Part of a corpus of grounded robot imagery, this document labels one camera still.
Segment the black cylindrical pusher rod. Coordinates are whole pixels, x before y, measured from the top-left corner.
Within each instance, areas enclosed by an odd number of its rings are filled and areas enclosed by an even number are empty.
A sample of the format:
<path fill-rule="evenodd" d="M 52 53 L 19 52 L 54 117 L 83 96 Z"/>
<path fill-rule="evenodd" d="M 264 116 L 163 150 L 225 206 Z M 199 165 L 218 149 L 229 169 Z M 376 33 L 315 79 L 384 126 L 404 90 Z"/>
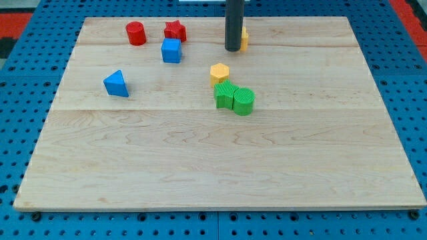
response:
<path fill-rule="evenodd" d="M 230 52 L 241 48 L 244 4 L 244 0 L 226 0 L 225 49 Z"/>

